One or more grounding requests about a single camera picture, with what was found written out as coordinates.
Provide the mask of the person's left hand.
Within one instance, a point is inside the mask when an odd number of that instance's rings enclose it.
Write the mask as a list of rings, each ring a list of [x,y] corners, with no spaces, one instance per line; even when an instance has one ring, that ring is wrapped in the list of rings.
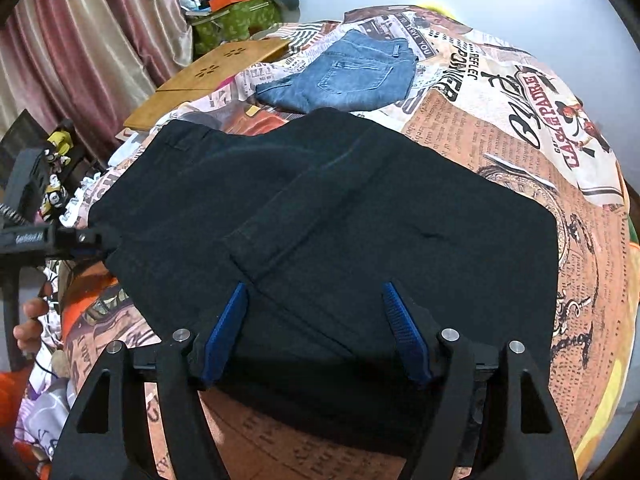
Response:
[[[39,319],[49,311],[48,304],[42,298],[32,298],[23,304],[26,321],[13,329],[17,347],[28,354],[37,354],[41,347],[43,331]]]

